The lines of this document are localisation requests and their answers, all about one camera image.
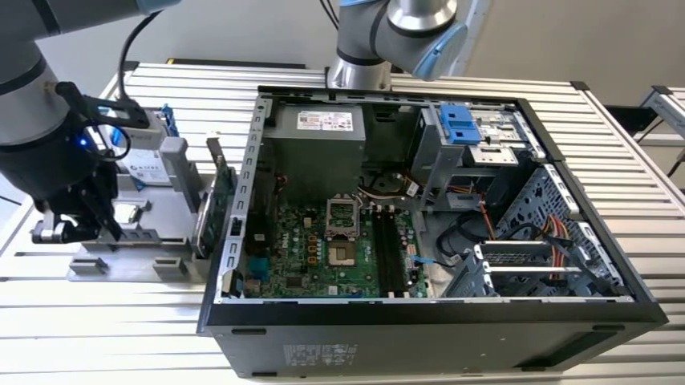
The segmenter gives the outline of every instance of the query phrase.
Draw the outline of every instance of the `white wall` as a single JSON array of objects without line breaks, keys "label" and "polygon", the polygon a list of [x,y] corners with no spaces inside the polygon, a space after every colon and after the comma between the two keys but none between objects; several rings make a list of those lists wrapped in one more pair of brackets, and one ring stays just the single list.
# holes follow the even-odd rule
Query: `white wall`
[{"label": "white wall", "polygon": [[685,87],[685,1],[493,0],[467,76],[583,80],[603,103]]},{"label": "white wall", "polygon": [[[142,18],[130,18],[55,36],[39,48],[59,80],[90,95],[116,69],[121,44]],[[336,32],[317,0],[184,0],[149,24],[128,58],[166,58],[329,65]]]}]

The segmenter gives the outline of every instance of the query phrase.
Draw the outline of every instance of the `motherboard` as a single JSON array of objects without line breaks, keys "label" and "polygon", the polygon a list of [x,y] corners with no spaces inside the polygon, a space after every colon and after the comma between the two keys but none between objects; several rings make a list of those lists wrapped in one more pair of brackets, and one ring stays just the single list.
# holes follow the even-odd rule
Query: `motherboard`
[{"label": "motherboard", "polygon": [[[348,219],[359,213],[359,219]],[[380,217],[387,219],[379,230]],[[331,236],[335,228],[359,226],[356,237]],[[392,244],[379,231],[391,231]],[[273,246],[268,256],[250,257],[245,295],[260,298],[424,298],[423,268],[411,256],[417,244],[408,212],[353,211],[339,202],[318,206],[281,205],[277,209]],[[385,292],[387,282],[401,287]]]}]

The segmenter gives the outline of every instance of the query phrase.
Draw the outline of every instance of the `power supply label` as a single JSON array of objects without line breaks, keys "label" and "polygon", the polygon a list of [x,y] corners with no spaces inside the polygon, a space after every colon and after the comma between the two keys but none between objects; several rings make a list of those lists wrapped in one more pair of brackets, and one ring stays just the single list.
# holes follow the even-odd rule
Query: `power supply label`
[{"label": "power supply label", "polygon": [[352,113],[301,111],[297,114],[297,129],[316,131],[352,131]]}]

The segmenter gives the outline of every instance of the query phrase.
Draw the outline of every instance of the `green motherboard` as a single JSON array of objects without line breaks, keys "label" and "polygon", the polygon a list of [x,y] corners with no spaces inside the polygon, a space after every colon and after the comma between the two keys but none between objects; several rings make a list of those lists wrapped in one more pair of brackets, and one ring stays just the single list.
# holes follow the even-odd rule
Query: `green motherboard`
[{"label": "green motherboard", "polygon": [[[348,213],[332,213],[339,225]],[[359,237],[353,241],[325,239],[325,206],[281,205],[277,210],[273,247],[268,258],[258,258],[264,271],[248,277],[248,296],[258,298],[377,298],[380,292],[376,260],[373,213],[359,212]],[[396,255],[401,260],[405,297],[425,297],[423,268],[415,267],[408,253],[417,255],[417,244],[408,212],[392,215],[396,226]]]}]

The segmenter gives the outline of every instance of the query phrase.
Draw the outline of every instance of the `black cable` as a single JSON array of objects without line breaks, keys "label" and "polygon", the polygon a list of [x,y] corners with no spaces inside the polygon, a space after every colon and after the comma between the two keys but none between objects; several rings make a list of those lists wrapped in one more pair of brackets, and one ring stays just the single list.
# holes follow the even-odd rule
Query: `black cable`
[{"label": "black cable", "polygon": [[646,138],[646,136],[654,131],[654,128],[659,127],[662,123],[663,119],[660,119],[659,122],[654,124],[648,130],[646,130],[644,134],[639,137],[639,139],[634,141],[634,143],[639,143],[642,139]]},{"label": "black cable", "polygon": [[126,41],[124,42],[124,47],[121,48],[121,55],[118,56],[118,71],[117,71],[117,83],[118,83],[118,99],[130,100],[126,94],[126,89],[124,85],[124,65],[126,62],[128,50],[130,49],[130,45],[133,40],[136,39],[140,32],[144,30],[145,26],[154,20],[161,11],[152,13],[137,26],[130,31],[130,34],[126,37]]},{"label": "black cable", "polygon": [[[124,159],[126,157],[128,153],[130,152],[132,140],[130,140],[130,136],[128,135],[128,132],[116,126],[112,126],[112,127],[120,132],[124,140],[126,141],[126,146],[124,147],[124,152],[116,156],[105,156],[96,152],[90,152],[90,154],[102,162],[117,162],[118,160]],[[100,133],[100,127],[97,125],[93,126],[93,130],[96,130],[97,133]]]},{"label": "black cable", "polygon": [[468,233],[461,226],[473,218],[479,217],[480,213],[477,212],[469,212],[463,213],[455,220],[455,224],[448,226],[447,229],[439,234],[439,236],[435,238],[435,248],[437,251],[447,257],[453,257],[456,253],[453,250],[448,252],[444,249],[444,239],[448,239],[451,234],[456,231],[468,241],[473,243],[480,243],[481,241],[485,241],[488,238],[472,233]]},{"label": "black cable", "polygon": [[672,176],[672,174],[675,173],[676,171],[676,168],[680,167],[680,161],[675,162],[675,164],[672,165],[671,169],[668,170],[666,176],[670,178]]},{"label": "black cable", "polygon": [[335,8],[332,8],[331,0],[325,0],[325,2],[328,3],[328,8],[331,8],[332,18],[335,19],[335,22],[339,25],[340,24],[340,19],[337,19],[337,15],[335,14]]},{"label": "black cable", "polygon": [[17,206],[19,206],[19,205],[21,205],[21,204],[14,200],[14,199],[9,199],[9,198],[6,198],[6,197],[3,197],[3,196],[1,196],[1,195],[0,195],[0,199],[1,199],[2,201],[5,201],[5,202],[9,202],[9,203],[11,203],[11,204],[17,205]]},{"label": "black cable", "polygon": [[320,7],[323,8],[323,10],[325,11],[325,15],[328,16],[328,20],[331,20],[332,26],[335,27],[335,29],[337,29],[337,23],[335,22],[335,19],[332,18],[331,11],[325,7],[325,3],[323,2],[323,0],[318,0],[318,4],[320,4]]}]

